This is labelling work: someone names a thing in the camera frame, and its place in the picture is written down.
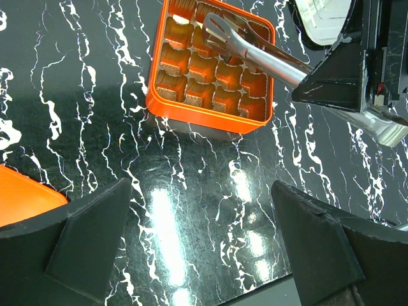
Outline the orange chocolate box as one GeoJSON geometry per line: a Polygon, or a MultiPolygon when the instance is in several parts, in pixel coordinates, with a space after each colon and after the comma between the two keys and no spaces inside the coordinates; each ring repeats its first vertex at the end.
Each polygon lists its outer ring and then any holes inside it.
{"type": "Polygon", "coordinates": [[[221,1],[165,1],[157,26],[146,97],[154,115],[232,133],[247,134],[273,114],[273,78],[232,57],[224,60],[203,41],[205,15],[234,13],[270,43],[267,19],[221,1]]]}

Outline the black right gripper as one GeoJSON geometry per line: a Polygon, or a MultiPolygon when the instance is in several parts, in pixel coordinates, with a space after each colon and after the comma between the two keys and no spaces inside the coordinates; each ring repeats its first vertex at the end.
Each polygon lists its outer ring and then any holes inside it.
{"type": "MultiPolygon", "coordinates": [[[[292,100],[362,112],[366,107],[366,1],[352,1],[337,41],[292,92],[292,100]]],[[[372,1],[370,50],[374,94],[391,108],[407,94],[407,1],[372,1]]]]}

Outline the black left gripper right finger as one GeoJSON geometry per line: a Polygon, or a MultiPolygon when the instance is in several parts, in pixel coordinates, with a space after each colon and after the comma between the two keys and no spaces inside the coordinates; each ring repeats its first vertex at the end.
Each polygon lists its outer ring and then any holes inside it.
{"type": "Polygon", "coordinates": [[[280,180],[271,194],[302,305],[407,305],[407,225],[385,227],[280,180]]]}

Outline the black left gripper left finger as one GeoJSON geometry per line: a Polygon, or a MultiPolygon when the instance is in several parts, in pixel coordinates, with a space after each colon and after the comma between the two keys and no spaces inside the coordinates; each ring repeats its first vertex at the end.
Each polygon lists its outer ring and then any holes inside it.
{"type": "Polygon", "coordinates": [[[1,227],[1,305],[102,305],[131,194],[120,178],[1,227]]]}

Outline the metal tongs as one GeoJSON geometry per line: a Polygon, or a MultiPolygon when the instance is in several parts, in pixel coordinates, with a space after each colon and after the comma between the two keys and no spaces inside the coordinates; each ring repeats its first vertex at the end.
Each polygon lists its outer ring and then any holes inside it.
{"type": "MultiPolygon", "coordinates": [[[[241,34],[246,32],[233,23],[227,14],[225,10],[220,15],[208,13],[203,21],[203,40],[215,51],[226,57],[235,56],[248,62],[293,90],[312,71],[310,66],[301,63],[258,34],[254,35],[258,40],[255,44],[245,40],[241,34]]],[[[364,130],[377,143],[387,147],[394,147],[407,136],[407,121],[397,115],[387,114],[378,107],[369,106],[360,113],[332,107],[327,110],[354,127],[364,130]]]]}

